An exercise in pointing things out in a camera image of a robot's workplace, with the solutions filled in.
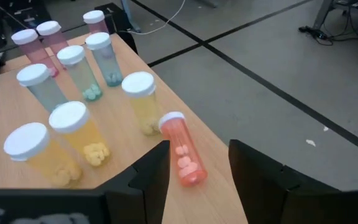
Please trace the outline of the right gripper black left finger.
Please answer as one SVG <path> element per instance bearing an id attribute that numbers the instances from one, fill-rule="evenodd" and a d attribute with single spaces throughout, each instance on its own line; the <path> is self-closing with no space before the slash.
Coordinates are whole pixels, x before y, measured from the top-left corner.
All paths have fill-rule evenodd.
<path id="1" fill-rule="evenodd" d="M 170 142 L 163 140 L 97 187 L 100 220 L 94 224 L 162 224 L 170 181 Z"/>

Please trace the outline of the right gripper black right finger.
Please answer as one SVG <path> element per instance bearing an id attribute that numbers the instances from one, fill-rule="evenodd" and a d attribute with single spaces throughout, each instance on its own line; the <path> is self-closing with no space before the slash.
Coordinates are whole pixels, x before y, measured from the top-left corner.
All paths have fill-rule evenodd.
<path id="1" fill-rule="evenodd" d="M 358 190 L 335 189 L 237 139 L 228 157 L 249 224 L 358 224 Z"/>

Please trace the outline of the red-orange medicine bottle white cap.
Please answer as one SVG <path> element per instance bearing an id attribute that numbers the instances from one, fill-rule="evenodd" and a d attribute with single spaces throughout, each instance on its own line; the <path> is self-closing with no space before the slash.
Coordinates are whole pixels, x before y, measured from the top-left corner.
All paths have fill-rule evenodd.
<path id="1" fill-rule="evenodd" d="M 168 112 L 160 118 L 158 127 L 170 141 L 172 164 L 176 166 L 181 184 L 191 187 L 204 181 L 208 172 L 186 125 L 185 115 L 179 111 Z"/>

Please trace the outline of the yellow medicine bottle white cap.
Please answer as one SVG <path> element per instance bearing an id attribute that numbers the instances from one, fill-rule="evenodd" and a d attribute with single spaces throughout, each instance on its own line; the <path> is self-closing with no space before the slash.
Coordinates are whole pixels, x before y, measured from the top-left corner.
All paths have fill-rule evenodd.
<path id="1" fill-rule="evenodd" d="M 110 158 L 108 144 L 84 103 L 69 101 L 56 107 L 48 123 L 89 165 L 99 167 Z"/>
<path id="2" fill-rule="evenodd" d="M 56 187 L 72 187 L 82 177 L 81 167 L 52 139 L 42 123 L 33 122 L 18 127 L 8 135 L 3 149 L 12 161 L 25 162 Z"/>
<path id="3" fill-rule="evenodd" d="M 123 79 L 121 87 L 129 97 L 140 130 L 147 136 L 159 134 L 158 122 L 162 114 L 155 93 L 154 76 L 148 72 L 134 72 Z"/>

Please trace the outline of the teal medicine bottle white cap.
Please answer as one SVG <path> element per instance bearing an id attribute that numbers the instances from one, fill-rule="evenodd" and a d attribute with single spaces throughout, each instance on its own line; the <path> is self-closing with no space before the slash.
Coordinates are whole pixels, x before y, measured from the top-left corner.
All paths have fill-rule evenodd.
<path id="1" fill-rule="evenodd" d="M 68 101 L 53 74 L 51 68 L 36 63 L 24 67 L 16 75 L 19 84 L 26 87 L 49 113 Z"/>
<path id="2" fill-rule="evenodd" d="M 57 53 L 57 59 L 66 68 L 85 101 L 96 101 L 102 97 L 102 89 L 87 61 L 84 47 L 65 47 Z"/>

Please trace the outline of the pink medicine bottle white cap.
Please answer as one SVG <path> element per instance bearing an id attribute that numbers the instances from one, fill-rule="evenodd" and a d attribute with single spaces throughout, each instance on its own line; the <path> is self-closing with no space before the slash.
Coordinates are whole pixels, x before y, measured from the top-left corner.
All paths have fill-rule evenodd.
<path id="1" fill-rule="evenodd" d="M 44 38 L 44 42 L 50 47 L 55 56 L 68 42 L 61 31 L 62 27 L 57 21 L 47 21 L 36 27 L 37 32 Z"/>
<path id="2" fill-rule="evenodd" d="M 24 29 L 11 36 L 12 41 L 19 46 L 32 64 L 42 63 L 49 70 L 52 77 L 59 74 L 54 62 L 39 40 L 39 35 L 34 29 Z"/>
<path id="3" fill-rule="evenodd" d="M 88 25 L 91 34 L 98 32 L 109 33 L 103 11 L 93 10 L 83 14 L 83 20 Z"/>

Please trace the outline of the wooden shelf black metal legs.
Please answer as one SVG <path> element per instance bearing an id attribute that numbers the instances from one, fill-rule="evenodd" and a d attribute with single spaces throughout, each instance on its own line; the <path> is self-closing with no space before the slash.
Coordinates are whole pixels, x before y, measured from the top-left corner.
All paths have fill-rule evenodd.
<path id="1" fill-rule="evenodd" d="M 90 67 L 102 89 L 102 97 L 88 103 L 93 121 L 112 150 L 112 158 L 100 168 L 81 161 L 82 189 L 94 188 L 114 177 L 157 145 L 161 135 L 145 136 L 140 131 L 128 97 L 121 87 L 109 87 L 90 52 L 86 53 Z M 16 75 L 29 64 L 25 56 L 8 61 L 0 74 L 0 189 L 50 187 L 49 181 L 25 164 L 13 162 L 4 152 L 7 136 L 19 126 L 47 123 L 49 114 Z M 194 187 L 184 187 L 175 170 L 170 182 L 163 224 L 247 224 L 241 201 L 231 175 L 227 146 L 202 120 L 162 81 L 156 77 L 157 101 L 161 112 L 180 111 L 198 150 L 208 177 Z"/>

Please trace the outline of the grey desk leg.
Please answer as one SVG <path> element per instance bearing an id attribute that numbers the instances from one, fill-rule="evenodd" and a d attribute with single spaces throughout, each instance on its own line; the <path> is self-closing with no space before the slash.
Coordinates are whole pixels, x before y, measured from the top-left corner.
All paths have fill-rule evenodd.
<path id="1" fill-rule="evenodd" d="M 320 29 L 330 11 L 334 9 L 334 0 L 323 0 L 320 9 L 316 15 L 312 28 Z"/>

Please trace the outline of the black equipment box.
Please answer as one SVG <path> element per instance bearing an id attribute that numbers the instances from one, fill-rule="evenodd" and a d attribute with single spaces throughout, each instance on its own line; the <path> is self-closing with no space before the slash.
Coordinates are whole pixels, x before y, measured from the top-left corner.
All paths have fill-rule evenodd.
<path id="1" fill-rule="evenodd" d="M 0 6 L 21 22 L 51 21 L 45 0 L 0 0 Z"/>

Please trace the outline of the blue-grey post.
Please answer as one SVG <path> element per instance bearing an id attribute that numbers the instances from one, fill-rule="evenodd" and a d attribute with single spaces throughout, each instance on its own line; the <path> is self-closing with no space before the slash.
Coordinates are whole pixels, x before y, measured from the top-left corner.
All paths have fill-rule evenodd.
<path id="1" fill-rule="evenodd" d="M 135 23 L 135 21 L 133 20 L 132 18 L 132 14 L 131 14 L 131 10 L 130 10 L 130 7 L 128 5 L 128 0 L 120 0 L 121 2 L 121 5 L 122 5 L 122 9 L 125 11 L 126 15 L 127 15 L 127 18 L 134 30 L 134 32 L 136 33 L 141 33 L 141 29 L 140 27 Z"/>

